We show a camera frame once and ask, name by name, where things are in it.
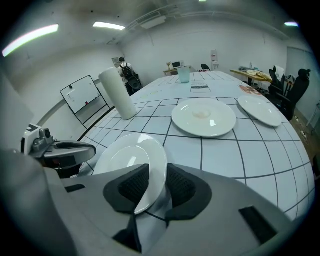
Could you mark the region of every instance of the white shirt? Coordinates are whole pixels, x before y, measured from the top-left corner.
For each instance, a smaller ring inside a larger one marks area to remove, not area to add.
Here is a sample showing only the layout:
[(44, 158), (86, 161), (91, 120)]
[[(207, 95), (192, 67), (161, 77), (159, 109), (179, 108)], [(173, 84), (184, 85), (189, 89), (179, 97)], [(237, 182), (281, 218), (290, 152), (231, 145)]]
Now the white shirt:
[[(122, 64), (120, 66), (124, 68), (126, 65), (127, 65), (127, 62), (122, 62)], [(119, 73), (122, 74), (122, 68), (120, 66), (118, 67), (118, 69), (119, 69)], [(130, 68), (132, 71), (134, 71), (134, 69), (130, 63), (128, 63), (127, 67)], [(124, 77), (122, 77), (122, 80), (124, 80), (125, 83), (128, 83), (128, 80), (125, 79)]]

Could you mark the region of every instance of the black backpack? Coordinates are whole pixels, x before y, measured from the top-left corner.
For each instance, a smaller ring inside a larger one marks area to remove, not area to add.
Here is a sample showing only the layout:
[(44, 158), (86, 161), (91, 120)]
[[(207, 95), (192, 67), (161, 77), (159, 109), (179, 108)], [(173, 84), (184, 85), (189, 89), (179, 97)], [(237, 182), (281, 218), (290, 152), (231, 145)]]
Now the black backpack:
[(128, 67), (128, 63), (125, 64), (125, 67), (123, 66), (120, 66), (120, 67), (122, 68), (122, 74), (125, 79), (129, 80), (134, 76), (133, 71), (131, 70), (130, 67)]

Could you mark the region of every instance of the orange sticker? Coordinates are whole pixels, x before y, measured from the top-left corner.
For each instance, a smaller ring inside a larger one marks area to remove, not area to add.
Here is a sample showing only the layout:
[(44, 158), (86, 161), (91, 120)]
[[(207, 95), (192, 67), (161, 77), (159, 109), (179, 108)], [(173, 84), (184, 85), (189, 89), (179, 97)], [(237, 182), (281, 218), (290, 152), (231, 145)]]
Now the orange sticker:
[(255, 94), (257, 96), (262, 96), (262, 94), (260, 92), (258, 92), (257, 90), (253, 89), (251, 86), (243, 86), (243, 85), (239, 85), (240, 89), (242, 91), (244, 91), (247, 94)]

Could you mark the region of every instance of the plate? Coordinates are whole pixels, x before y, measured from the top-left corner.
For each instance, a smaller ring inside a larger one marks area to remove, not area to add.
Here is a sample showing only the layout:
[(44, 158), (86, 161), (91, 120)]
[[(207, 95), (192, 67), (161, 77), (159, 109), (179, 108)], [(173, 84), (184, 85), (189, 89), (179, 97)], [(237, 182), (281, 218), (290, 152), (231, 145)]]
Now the plate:
[(182, 130), (200, 137), (217, 137), (230, 132), (236, 124), (234, 111), (211, 98), (189, 99), (172, 111), (172, 120)]
[(274, 107), (263, 101), (261, 98), (252, 96), (241, 96), (238, 98), (240, 106), (250, 115), (261, 121), (262, 123), (278, 127), (281, 125), (281, 117)]
[(143, 164), (149, 164), (149, 186), (134, 210), (136, 215), (153, 205), (166, 183), (168, 160), (159, 141), (143, 133), (124, 136), (104, 151), (93, 173), (103, 174)]

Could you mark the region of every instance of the white cylinder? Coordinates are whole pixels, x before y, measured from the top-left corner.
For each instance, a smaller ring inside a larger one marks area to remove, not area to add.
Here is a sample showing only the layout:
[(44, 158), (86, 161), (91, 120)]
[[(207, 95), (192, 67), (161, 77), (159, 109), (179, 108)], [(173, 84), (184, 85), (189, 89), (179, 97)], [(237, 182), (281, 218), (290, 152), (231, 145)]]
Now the white cylinder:
[(137, 114), (137, 110), (118, 70), (115, 67), (110, 67), (100, 73), (99, 79), (122, 119), (128, 120), (133, 118)]

